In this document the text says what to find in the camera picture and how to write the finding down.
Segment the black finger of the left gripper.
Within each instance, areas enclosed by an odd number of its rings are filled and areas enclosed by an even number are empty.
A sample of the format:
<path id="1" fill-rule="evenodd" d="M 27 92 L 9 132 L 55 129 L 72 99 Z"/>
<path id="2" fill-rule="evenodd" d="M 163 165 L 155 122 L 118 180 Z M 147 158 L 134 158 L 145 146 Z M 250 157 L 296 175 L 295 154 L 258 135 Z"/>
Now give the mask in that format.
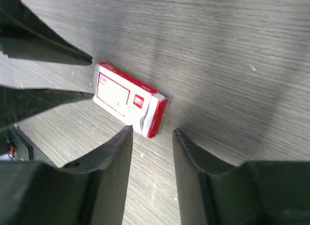
<path id="1" fill-rule="evenodd" d="M 0 0 L 0 52 L 9 58 L 90 65 L 92 56 L 64 40 L 21 0 Z"/>
<path id="2" fill-rule="evenodd" d="M 63 104 L 89 100 L 93 93 L 47 88 L 0 87 L 0 130 Z"/>

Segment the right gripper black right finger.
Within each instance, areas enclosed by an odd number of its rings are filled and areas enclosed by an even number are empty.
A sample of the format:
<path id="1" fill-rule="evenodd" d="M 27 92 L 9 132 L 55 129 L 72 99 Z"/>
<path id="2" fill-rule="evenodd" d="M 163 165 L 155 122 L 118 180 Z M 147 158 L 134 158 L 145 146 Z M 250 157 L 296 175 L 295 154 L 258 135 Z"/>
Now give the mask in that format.
<path id="1" fill-rule="evenodd" d="M 247 161 L 231 165 L 176 129 L 172 138 L 184 225 L 307 225 L 310 164 Z"/>

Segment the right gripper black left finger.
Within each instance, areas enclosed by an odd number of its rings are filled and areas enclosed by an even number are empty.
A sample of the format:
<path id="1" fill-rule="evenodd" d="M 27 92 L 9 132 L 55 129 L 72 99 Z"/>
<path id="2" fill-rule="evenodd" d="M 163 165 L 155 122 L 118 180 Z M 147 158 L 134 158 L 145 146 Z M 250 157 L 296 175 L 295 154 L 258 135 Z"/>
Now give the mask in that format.
<path id="1" fill-rule="evenodd" d="M 132 149 L 133 128 L 125 126 L 63 167 L 1 161 L 1 224 L 120 225 Z"/>

